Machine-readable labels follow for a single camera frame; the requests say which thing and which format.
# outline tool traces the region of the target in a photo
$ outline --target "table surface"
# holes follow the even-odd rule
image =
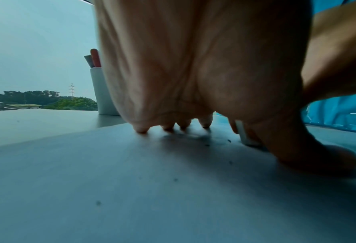
[[[83,110],[0,111],[0,146],[123,124],[120,116]]]
[[[309,128],[356,151],[356,133]],[[227,119],[0,147],[0,242],[356,243],[356,177],[297,173]]]

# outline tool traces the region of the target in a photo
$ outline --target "power transmission tower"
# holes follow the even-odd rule
[[[70,88],[70,93],[71,93],[71,99],[73,99],[74,98],[74,94],[75,94],[75,86],[73,86],[73,84],[71,83],[71,86],[70,86],[71,88]]]

